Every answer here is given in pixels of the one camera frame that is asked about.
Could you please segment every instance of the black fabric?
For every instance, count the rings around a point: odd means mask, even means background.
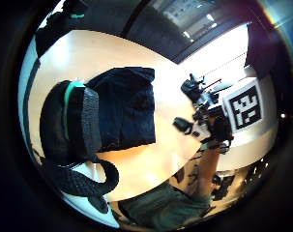
[[[102,196],[101,197],[98,197],[98,196],[90,196],[90,197],[88,197],[88,201],[100,213],[107,214],[108,207],[107,207],[106,201],[104,200],[104,198]]]
[[[67,115],[68,132],[74,149],[86,160],[102,146],[98,111],[99,96],[95,91],[85,87],[72,89]]]
[[[153,69],[124,67],[104,72],[86,84],[100,97],[101,152],[156,142],[154,78]]]
[[[73,88],[68,106],[69,139],[66,138],[64,95],[70,83],[68,80],[58,83],[44,102],[40,123],[45,154],[42,171],[57,188],[68,194],[100,198],[115,189],[119,173],[112,163],[99,159],[95,154],[100,149],[100,132],[98,95],[94,91],[83,87]],[[104,183],[95,182],[69,167],[73,162],[87,160],[102,166]]]
[[[49,92],[44,101],[40,136],[45,155],[59,165],[68,165],[75,161],[82,161],[75,155],[72,144],[64,134],[63,110],[64,94],[70,82],[58,83]]]
[[[106,180],[103,183],[95,182],[68,167],[56,165],[48,159],[43,160],[42,169],[53,184],[65,193],[84,197],[103,196],[118,185],[119,173],[112,163],[102,159],[97,162],[105,172]]]

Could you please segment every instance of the ceiling light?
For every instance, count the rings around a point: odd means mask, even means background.
[[[189,34],[187,31],[184,31],[184,35],[185,35],[187,38],[190,38],[190,34]]]
[[[209,20],[214,21],[214,18],[212,17],[211,14],[207,14],[206,17],[207,17]]]

